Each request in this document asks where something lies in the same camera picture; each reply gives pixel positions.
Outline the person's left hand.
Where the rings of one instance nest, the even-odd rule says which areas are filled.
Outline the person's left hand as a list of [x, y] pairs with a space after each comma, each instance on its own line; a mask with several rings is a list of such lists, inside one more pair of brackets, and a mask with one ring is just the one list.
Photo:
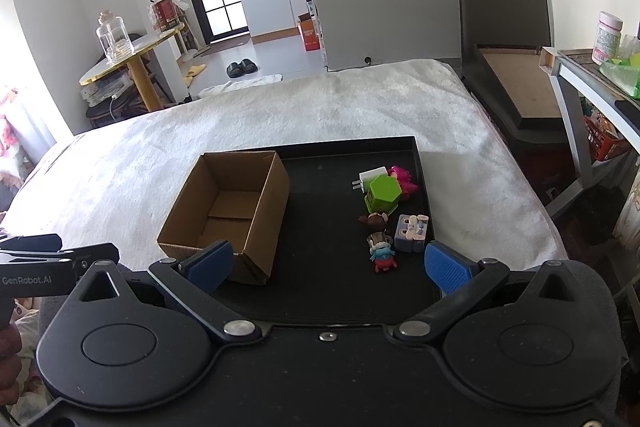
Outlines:
[[22, 362], [18, 355], [22, 340], [17, 327], [10, 323], [0, 333], [0, 405], [13, 405], [20, 396], [17, 377], [21, 373]]

